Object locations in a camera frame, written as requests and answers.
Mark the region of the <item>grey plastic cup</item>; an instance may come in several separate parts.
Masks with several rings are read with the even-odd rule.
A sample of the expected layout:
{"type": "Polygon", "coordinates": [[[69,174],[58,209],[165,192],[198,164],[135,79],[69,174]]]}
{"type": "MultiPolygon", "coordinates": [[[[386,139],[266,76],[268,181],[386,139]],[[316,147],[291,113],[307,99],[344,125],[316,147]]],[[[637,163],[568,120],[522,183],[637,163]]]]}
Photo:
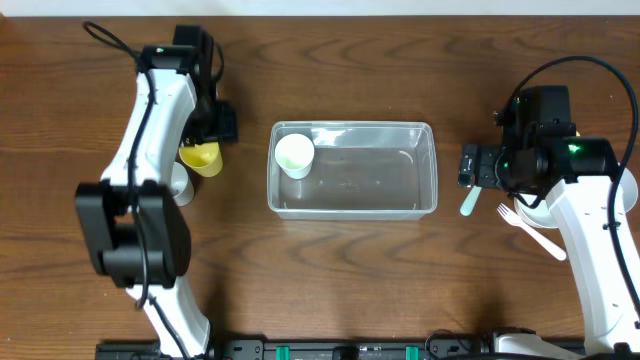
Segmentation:
{"type": "Polygon", "coordinates": [[[170,190],[173,200],[179,207],[188,205],[194,198],[194,187],[186,168],[178,162],[173,164],[170,190]]]}

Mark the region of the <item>white plastic cup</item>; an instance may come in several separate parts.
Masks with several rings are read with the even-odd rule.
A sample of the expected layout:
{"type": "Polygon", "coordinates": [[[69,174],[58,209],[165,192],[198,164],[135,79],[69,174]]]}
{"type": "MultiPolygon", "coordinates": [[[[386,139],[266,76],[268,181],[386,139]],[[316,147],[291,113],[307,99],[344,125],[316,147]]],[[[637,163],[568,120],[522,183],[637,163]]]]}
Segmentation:
{"type": "Polygon", "coordinates": [[[310,173],[314,156],[313,142],[302,134],[286,135],[275,147],[278,166],[294,180],[300,180],[310,173]]]}

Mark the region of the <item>white plastic fork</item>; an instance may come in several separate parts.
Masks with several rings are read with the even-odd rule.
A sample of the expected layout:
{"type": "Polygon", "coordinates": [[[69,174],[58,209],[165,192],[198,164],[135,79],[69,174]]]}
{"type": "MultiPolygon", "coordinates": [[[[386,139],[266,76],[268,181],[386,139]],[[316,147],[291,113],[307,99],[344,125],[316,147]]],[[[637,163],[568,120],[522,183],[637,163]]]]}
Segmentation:
{"type": "Polygon", "coordinates": [[[525,231],[556,260],[565,261],[568,258],[567,253],[562,248],[526,224],[516,212],[505,204],[501,203],[497,208],[497,212],[509,225],[525,231]]]}

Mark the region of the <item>clear plastic container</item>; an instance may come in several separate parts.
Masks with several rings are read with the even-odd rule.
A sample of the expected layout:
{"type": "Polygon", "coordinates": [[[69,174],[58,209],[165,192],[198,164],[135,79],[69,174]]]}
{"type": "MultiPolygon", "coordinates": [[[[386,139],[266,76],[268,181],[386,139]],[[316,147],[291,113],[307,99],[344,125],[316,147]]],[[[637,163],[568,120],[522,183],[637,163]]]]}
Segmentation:
{"type": "Polygon", "coordinates": [[[273,125],[267,204],[289,220],[419,220],[438,204],[435,140],[424,122],[280,121],[273,125]],[[301,134],[315,147],[311,170],[292,179],[276,145],[301,134]]]}

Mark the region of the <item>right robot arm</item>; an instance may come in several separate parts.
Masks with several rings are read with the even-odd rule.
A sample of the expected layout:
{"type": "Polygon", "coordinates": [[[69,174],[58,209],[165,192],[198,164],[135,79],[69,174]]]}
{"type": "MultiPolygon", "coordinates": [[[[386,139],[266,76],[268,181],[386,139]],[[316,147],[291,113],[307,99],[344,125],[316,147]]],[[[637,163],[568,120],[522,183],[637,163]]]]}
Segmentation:
{"type": "Polygon", "coordinates": [[[568,253],[585,323],[585,350],[639,351],[639,315],[628,284],[639,282],[639,255],[614,178],[621,169],[610,142],[581,136],[571,120],[569,90],[518,90],[496,116],[497,145],[466,144],[458,183],[534,196],[554,218],[568,253]]]}

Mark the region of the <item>yellow plastic cup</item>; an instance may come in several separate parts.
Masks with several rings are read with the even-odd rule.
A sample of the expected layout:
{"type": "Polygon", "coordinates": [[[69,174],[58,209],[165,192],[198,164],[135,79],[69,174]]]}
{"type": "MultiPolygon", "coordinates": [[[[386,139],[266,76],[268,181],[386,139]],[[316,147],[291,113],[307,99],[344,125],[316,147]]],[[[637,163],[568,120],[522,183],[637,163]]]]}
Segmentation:
{"type": "Polygon", "coordinates": [[[186,166],[202,177],[214,177],[223,168],[222,154],[217,142],[181,147],[179,156],[186,166]]]}

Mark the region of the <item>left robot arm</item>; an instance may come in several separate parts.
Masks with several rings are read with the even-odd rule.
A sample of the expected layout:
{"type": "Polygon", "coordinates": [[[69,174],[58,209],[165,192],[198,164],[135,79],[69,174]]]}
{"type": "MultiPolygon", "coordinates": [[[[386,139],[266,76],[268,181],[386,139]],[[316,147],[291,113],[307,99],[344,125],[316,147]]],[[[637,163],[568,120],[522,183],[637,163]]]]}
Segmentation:
{"type": "Polygon", "coordinates": [[[210,322],[186,277],[191,234],[170,184],[179,149],[238,140],[236,113],[217,94],[222,48],[197,25],[178,25],[171,44],[140,50],[92,21],[82,27],[132,58],[136,99],[100,180],[78,185],[76,211],[95,272],[125,289],[158,335],[152,342],[105,341],[95,356],[213,359],[210,322]]]}

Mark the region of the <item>mint green plastic spoon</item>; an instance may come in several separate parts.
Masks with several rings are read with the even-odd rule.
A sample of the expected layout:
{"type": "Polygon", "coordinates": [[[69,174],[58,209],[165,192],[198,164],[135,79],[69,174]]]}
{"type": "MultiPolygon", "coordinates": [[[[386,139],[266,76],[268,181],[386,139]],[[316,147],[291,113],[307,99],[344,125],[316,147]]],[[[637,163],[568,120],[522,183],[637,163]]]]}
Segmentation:
{"type": "Polygon", "coordinates": [[[463,216],[471,215],[478,201],[480,193],[481,193],[480,187],[474,186],[471,188],[470,192],[468,193],[467,197],[465,198],[465,200],[463,201],[459,209],[461,215],[463,216]]]}

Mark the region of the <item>white plastic bowl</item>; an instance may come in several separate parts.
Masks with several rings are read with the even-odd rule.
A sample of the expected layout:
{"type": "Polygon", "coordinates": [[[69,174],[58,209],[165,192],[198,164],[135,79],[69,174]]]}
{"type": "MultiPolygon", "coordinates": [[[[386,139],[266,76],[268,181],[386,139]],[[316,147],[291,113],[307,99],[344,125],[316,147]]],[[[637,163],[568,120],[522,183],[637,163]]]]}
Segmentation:
{"type": "Polygon", "coordinates": [[[532,209],[524,206],[519,199],[515,198],[514,208],[523,221],[531,227],[545,229],[558,228],[557,222],[551,215],[544,200],[542,200],[536,208],[532,209]]]}

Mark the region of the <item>grey plastic bowl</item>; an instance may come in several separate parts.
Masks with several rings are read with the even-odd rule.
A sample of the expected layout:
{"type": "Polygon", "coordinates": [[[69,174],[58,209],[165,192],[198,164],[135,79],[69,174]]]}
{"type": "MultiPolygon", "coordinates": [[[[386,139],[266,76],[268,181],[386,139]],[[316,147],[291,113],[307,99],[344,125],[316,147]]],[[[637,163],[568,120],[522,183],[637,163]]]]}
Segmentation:
{"type": "Polygon", "coordinates": [[[624,169],[619,183],[619,189],[622,191],[624,211],[629,213],[638,201],[639,187],[635,177],[628,168],[624,169]]]}

